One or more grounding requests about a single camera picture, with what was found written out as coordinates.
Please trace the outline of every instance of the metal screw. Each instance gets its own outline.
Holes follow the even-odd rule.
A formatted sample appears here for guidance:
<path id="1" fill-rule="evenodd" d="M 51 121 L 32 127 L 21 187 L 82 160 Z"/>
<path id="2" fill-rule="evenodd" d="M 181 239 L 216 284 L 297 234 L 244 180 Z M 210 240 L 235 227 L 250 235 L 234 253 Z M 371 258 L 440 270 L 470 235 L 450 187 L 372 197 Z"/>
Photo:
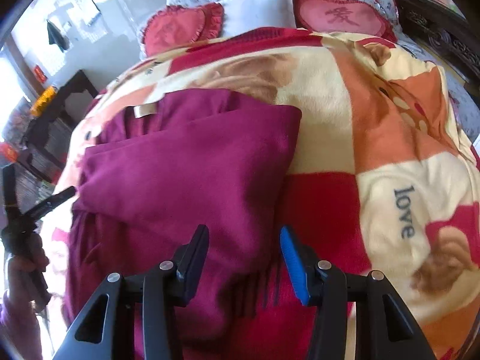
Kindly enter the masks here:
<path id="1" fill-rule="evenodd" d="M 110 281 L 111 283 L 114 283 L 116 281 L 118 281 L 120 279 L 120 274 L 114 272 L 112 274 L 109 274 L 109 277 L 106 278 L 108 281 Z"/>
<path id="2" fill-rule="evenodd" d="M 161 269 L 162 271 L 168 271 L 168 270 L 170 270 L 170 269 L 172 269 L 172 268 L 173 268 L 173 263 L 172 263 L 172 261 L 168 261 L 168 260 L 167 260 L 167 261 L 164 261 L 164 262 L 160 263 L 160 269 Z"/>
<path id="3" fill-rule="evenodd" d="M 371 278 L 373 280 L 383 280 L 385 278 L 385 275 L 383 274 L 383 272 L 380 271 L 372 271 Z"/>
<path id="4" fill-rule="evenodd" d="M 327 269 L 330 269 L 332 267 L 332 263 L 330 261 L 323 259 L 321 261 L 318 261 L 318 267 L 326 271 Z"/>

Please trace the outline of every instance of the heart-shaped cushion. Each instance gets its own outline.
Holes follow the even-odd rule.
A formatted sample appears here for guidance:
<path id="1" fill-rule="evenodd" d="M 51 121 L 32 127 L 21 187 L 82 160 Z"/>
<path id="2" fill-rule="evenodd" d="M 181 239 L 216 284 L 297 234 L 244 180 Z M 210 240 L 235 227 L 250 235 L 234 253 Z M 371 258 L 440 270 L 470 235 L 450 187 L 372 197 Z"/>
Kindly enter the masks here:
<path id="1" fill-rule="evenodd" d="M 390 23 L 359 0 L 295 0 L 295 16 L 311 31 L 356 32 L 396 41 Z"/>
<path id="2" fill-rule="evenodd" d="M 166 7 L 149 21 L 142 43 L 147 56 L 153 56 L 174 46 L 195 42 L 205 27 L 201 8 Z"/>

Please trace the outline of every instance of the paper poster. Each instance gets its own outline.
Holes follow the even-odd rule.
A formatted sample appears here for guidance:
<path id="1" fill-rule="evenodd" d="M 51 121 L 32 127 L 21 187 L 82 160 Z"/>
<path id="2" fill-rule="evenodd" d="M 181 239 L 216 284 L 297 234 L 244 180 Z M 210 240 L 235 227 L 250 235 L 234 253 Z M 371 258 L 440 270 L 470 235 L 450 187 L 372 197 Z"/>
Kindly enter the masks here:
<path id="1" fill-rule="evenodd" d="M 100 11 L 93 0 L 70 0 L 75 8 L 81 12 L 83 21 L 87 26 L 91 25 L 100 15 Z"/>

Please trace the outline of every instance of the chinese character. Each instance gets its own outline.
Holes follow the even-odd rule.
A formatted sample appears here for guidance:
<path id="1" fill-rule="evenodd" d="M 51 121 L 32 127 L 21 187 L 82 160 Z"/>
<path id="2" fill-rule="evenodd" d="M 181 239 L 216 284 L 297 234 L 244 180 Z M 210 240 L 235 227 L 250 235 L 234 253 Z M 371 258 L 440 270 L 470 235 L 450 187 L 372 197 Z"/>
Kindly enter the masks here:
<path id="1" fill-rule="evenodd" d="M 340 23 L 343 23 L 344 21 L 346 21 L 348 24 L 358 26 L 357 23 L 349 19 L 349 15 L 352 13 L 353 12 L 346 7 L 330 9 L 329 11 L 325 12 L 326 15 L 334 15 L 334 18 L 328 21 L 328 23 L 330 24 L 335 23 L 338 20 Z"/>

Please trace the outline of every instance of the yellow object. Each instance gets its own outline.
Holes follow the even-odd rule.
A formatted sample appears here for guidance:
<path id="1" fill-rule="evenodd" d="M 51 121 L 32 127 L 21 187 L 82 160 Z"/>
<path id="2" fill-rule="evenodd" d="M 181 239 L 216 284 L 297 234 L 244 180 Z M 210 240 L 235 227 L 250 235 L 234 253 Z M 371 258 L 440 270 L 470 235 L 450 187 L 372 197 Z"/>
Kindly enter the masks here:
<path id="1" fill-rule="evenodd" d="M 57 88 L 55 88 L 54 86 L 50 86 L 45 89 L 45 91 L 40 95 L 37 101 L 32 105 L 30 113 L 33 116 L 40 116 L 47 107 L 47 105 L 50 104 L 50 102 L 55 98 L 56 95 Z"/>

